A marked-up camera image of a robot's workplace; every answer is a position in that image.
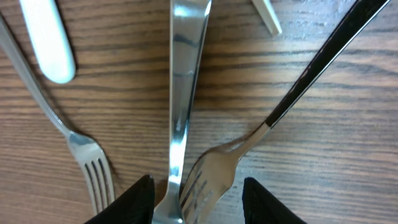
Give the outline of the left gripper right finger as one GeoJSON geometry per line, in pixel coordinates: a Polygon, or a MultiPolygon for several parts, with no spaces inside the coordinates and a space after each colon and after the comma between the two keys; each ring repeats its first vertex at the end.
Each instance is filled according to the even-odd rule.
{"type": "Polygon", "coordinates": [[[245,178],[242,201],[245,224],[306,224],[255,178],[245,178]]]}

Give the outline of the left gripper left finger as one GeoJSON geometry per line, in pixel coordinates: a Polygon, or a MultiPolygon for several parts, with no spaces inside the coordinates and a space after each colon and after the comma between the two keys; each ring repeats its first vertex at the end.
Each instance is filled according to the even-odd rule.
{"type": "Polygon", "coordinates": [[[85,224],[150,224],[154,214],[154,201],[154,179],[151,175],[144,175],[85,224]]]}

